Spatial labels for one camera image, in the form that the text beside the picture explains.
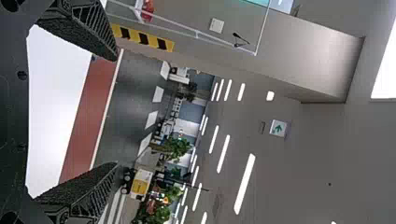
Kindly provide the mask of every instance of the red floor stripe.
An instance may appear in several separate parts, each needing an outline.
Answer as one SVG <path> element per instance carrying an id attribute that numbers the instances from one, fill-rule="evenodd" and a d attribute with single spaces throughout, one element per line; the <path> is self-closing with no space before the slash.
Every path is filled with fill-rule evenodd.
<path id="1" fill-rule="evenodd" d="M 64 159 L 60 183 L 90 170 L 116 65 L 117 63 L 102 58 L 90 64 Z"/>

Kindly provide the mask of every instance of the window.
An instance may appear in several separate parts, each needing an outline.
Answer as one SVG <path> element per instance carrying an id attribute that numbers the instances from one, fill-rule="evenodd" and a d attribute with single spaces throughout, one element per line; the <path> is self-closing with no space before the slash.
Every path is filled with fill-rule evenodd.
<path id="1" fill-rule="evenodd" d="M 376 76 L 375 85 L 371 95 L 372 99 L 396 98 L 396 22 L 390 33 L 387 48 Z"/>

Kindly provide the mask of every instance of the yellow and black striped barrier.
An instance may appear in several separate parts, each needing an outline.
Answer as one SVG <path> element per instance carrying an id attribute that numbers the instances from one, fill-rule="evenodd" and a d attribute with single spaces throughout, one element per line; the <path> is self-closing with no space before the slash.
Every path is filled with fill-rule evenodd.
<path id="1" fill-rule="evenodd" d="M 175 46 L 175 42 L 160 38 L 155 35 L 149 35 L 141 31 L 136 31 L 130 28 L 120 26 L 118 24 L 110 23 L 111 29 L 115 37 L 129 39 L 135 43 L 148 45 L 155 49 L 163 49 L 168 52 L 172 52 Z"/>

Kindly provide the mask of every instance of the ceiling light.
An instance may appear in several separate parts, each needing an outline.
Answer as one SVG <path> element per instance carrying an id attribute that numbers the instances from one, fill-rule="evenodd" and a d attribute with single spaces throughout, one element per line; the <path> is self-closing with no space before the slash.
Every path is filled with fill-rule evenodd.
<path id="1" fill-rule="evenodd" d="M 180 210 L 180 206 L 181 206 L 181 203 L 178 203 L 177 204 L 177 208 L 176 208 L 176 212 L 175 212 L 175 217 L 177 217 L 178 210 Z"/>
<path id="2" fill-rule="evenodd" d="M 199 131 L 202 130 L 202 127 L 204 126 L 204 121 L 205 121 L 205 115 L 202 116 L 201 125 L 199 126 Z"/>
<path id="3" fill-rule="evenodd" d="M 275 96 L 275 93 L 273 91 L 268 91 L 267 92 L 267 101 L 273 101 L 274 96 Z"/>
<path id="4" fill-rule="evenodd" d="M 207 212 L 204 212 L 204 215 L 202 216 L 201 224 L 206 224 L 206 220 L 207 220 Z"/>
<path id="5" fill-rule="evenodd" d="M 191 172 L 194 173 L 195 163 L 197 162 L 197 155 L 194 157 L 194 161 L 192 162 Z"/>
<path id="6" fill-rule="evenodd" d="M 220 82 L 220 88 L 219 88 L 219 92 L 218 92 L 218 97 L 216 97 L 216 101 L 218 101 L 220 99 L 223 85 L 224 85 L 224 79 L 222 79 L 221 82 Z"/>
<path id="7" fill-rule="evenodd" d="M 216 125 L 215 132 L 213 133 L 212 142 L 210 143 L 209 154 L 212 154 L 213 147 L 215 146 L 216 138 L 218 137 L 219 125 Z"/>
<path id="8" fill-rule="evenodd" d="M 224 101 L 228 100 L 228 95 L 230 94 L 231 85 L 233 85 L 233 81 L 229 80 L 228 81 L 228 86 L 227 86 L 227 91 L 225 92 L 225 95 L 224 95 Z"/>
<path id="9" fill-rule="evenodd" d="M 229 144 L 229 143 L 230 143 L 230 135 L 227 135 L 227 136 L 225 137 L 223 150 L 221 151 L 221 155 L 220 155 L 220 159 L 219 159 L 218 174 L 220 173 L 222 164 L 224 163 L 225 154 L 227 153 L 227 148 L 228 148 L 228 144 Z"/>
<path id="10" fill-rule="evenodd" d="M 202 129 L 202 136 L 204 136 L 204 134 L 205 134 L 206 124 L 207 124 L 208 119 L 209 119 L 209 117 L 206 117 L 206 119 L 205 119 L 204 128 Z"/>
<path id="11" fill-rule="evenodd" d="M 195 209 L 197 208 L 199 197 L 201 196 L 201 189 L 202 189 L 202 183 L 199 183 L 197 194 L 195 194 L 194 204 L 192 205 L 192 212 L 195 212 Z"/>
<path id="12" fill-rule="evenodd" d="M 212 92 L 212 99 L 211 99 L 211 101 L 214 101 L 214 100 L 215 100 L 215 95 L 216 95 L 216 91 L 218 90 L 218 85 L 219 85 L 219 83 L 216 82 L 216 84 L 215 84 L 215 89 L 213 89 L 213 92 Z"/>
<path id="13" fill-rule="evenodd" d="M 244 96 L 244 92 L 245 92 L 245 83 L 241 84 L 241 89 L 239 89 L 239 94 L 238 94 L 238 101 L 242 100 L 242 97 Z"/>
<path id="14" fill-rule="evenodd" d="M 251 172 L 253 171 L 253 165 L 256 157 L 253 154 L 250 154 L 247 160 L 247 167 L 245 168 L 244 177 L 242 178 L 241 186 L 239 187 L 238 195 L 236 196 L 235 205 L 233 206 L 233 210 L 238 215 L 241 210 L 242 202 L 245 198 L 245 193 L 248 188 L 248 181 L 250 179 Z"/>
<path id="15" fill-rule="evenodd" d="M 198 172 L 199 172 L 199 166 L 197 166 L 197 169 L 195 170 L 194 179 L 192 180 L 192 183 L 191 183 L 192 187 L 195 186 L 195 181 L 197 180 Z"/>
<path id="16" fill-rule="evenodd" d="M 187 210 L 189 210 L 189 207 L 186 205 L 186 207 L 184 208 L 184 213 L 183 213 L 183 217 L 181 218 L 180 224 L 184 224 L 184 220 L 186 220 Z"/>
<path id="17" fill-rule="evenodd" d="M 187 198 L 187 192 L 189 191 L 189 189 L 184 190 L 183 193 L 183 200 L 181 200 L 181 206 L 184 206 L 184 203 L 186 202 L 186 198 Z"/>

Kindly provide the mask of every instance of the metal frame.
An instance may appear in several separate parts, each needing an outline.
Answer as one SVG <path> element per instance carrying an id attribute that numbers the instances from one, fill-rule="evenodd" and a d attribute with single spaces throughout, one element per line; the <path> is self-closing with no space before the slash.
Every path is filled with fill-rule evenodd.
<path id="1" fill-rule="evenodd" d="M 119 18 L 119 19 L 122 19 L 122 20 L 125 20 L 125 21 L 143 23 L 143 24 L 145 24 L 147 26 L 151 26 L 151 27 L 154 27 L 154 28 L 157 28 L 157 29 L 165 30 L 165 31 L 172 32 L 172 33 L 175 33 L 175 34 L 178 34 L 178 35 L 184 35 L 184 36 L 187 36 L 187 37 L 190 37 L 190 38 L 200 39 L 200 40 L 205 41 L 205 42 L 207 42 L 209 44 L 219 45 L 219 46 L 222 46 L 222 47 L 227 48 L 227 49 L 233 49 L 233 50 L 237 50 L 237 51 L 240 51 L 240 52 L 248 53 L 248 54 L 253 55 L 253 56 L 257 56 L 257 53 L 259 51 L 260 43 L 262 42 L 262 33 L 264 31 L 265 23 L 267 23 L 267 20 L 268 20 L 268 13 L 269 13 L 269 10 L 270 10 L 270 6 L 271 6 L 271 3 L 272 3 L 272 0 L 270 0 L 269 3 L 268 3 L 268 7 L 267 7 L 267 10 L 265 12 L 264 19 L 263 19 L 263 22 L 262 22 L 262 29 L 261 29 L 261 32 L 260 32 L 260 35 L 259 35 L 259 39 L 258 39 L 257 45 L 255 46 L 255 51 L 252 51 L 252 50 L 249 50 L 249 49 L 245 49 L 245 48 L 242 48 L 242 47 L 235 48 L 233 43 L 230 43 L 230 42 L 225 41 L 223 39 L 217 38 L 217 37 L 215 37 L 213 35 L 204 33 L 204 32 L 199 31 L 197 29 L 191 28 L 190 26 L 181 24 L 179 22 L 171 21 L 171 20 L 168 20 L 168 19 L 166 19 L 164 17 L 152 14 L 152 13 L 147 12 L 145 10 L 142 10 L 140 8 L 124 4 L 124 3 L 122 3 L 122 2 L 120 2 L 118 0 L 108 0 L 108 2 L 111 2 L 113 4 L 117 4 L 117 5 L 121 6 L 121 7 L 127 7 L 130 10 L 132 10 L 132 12 L 134 14 L 137 14 L 137 12 L 140 12 L 140 13 L 143 13 L 143 14 L 146 14 L 146 15 L 150 15 L 151 17 L 159 19 L 161 21 L 169 22 L 171 24 L 174 24 L 175 26 L 178 26 L 178 27 L 181 27 L 181 28 L 183 28 L 185 30 L 194 32 L 194 35 L 186 34 L 184 32 L 176 31 L 176 30 L 173 30 L 173 29 L 165 28 L 165 27 L 162 27 L 162 26 L 154 25 L 154 24 L 143 23 L 141 21 L 132 20 L 130 18 L 117 16 L 117 15 L 114 15 L 112 13 L 107 13 L 107 15 L 109 15 L 109 16 L 112 16 L 112 17 L 115 17 L 115 18 Z"/>

